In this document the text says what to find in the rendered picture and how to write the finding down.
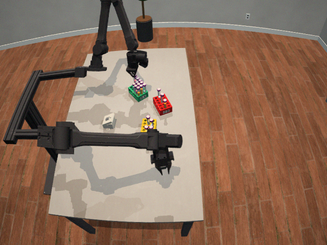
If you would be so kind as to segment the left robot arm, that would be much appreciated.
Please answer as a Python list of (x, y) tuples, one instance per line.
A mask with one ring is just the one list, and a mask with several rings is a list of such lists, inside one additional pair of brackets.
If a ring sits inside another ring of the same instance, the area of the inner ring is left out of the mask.
[[(90, 61), (89, 68), (102, 68), (103, 61), (102, 55), (108, 52), (108, 45), (106, 41), (108, 17), (111, 3), (113, 4), (115, 11), (117, 13), (120, 25), (122, 27), (124, 38), (126, 41), (127, 50), (127, 60), (134, 61), (131, 63), (131, 68), (137, 68), (138, 64), (144, 68), (148, 66), (148, 58), (146, 51), (136, 50), (138, 48), (138, 42), (132, 31), (131, 25), (129, 23), (127, 14), (125, 12), (122, 0), (100, 0), (101, 1), (101, 13), (99, 20), (99, 29), (96, 44), (93, 46), (93, 56)], [(134, 50), (133, 50), (134, 49)], [(135, 52), (136, 51), (136, 52)]]

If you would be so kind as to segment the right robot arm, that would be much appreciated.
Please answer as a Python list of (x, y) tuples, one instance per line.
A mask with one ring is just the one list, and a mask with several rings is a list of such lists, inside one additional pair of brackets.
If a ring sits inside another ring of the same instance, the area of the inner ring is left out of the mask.
[[(182, 135), (159, 133), (157, 129), (132, 134), (81, 132), (75, 129), (74, 122), (61, 121), (56, 122), (56, 127), (37, 126), (37, 128), (37, 146), (56, 149), (56, 154), (74, 154), (74, 148), (79, 146), (128, 146), (153, 151), (159, 169), (168, 167), (167, 160), (170, 159), (168, 148), (182, 147)], [(162, 150), (162, 147), (166, 148)]]

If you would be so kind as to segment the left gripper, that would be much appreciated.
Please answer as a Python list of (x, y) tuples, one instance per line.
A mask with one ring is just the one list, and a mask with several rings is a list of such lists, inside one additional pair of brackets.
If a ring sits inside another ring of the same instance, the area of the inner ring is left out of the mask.
[[(134, 60), (135, 61), (135, 60)], [(127, 61), (128, 62), (128, 66), (126, 68), (126, 71), (134, 78), (138, 69), (137, 68), (131, 68), (131, 63), (130, 62), (134, 62), (134, 61)], [(131, 73), (132, 72), (132, 73)], [(132, 75), (133, 74), (133, 75)]]

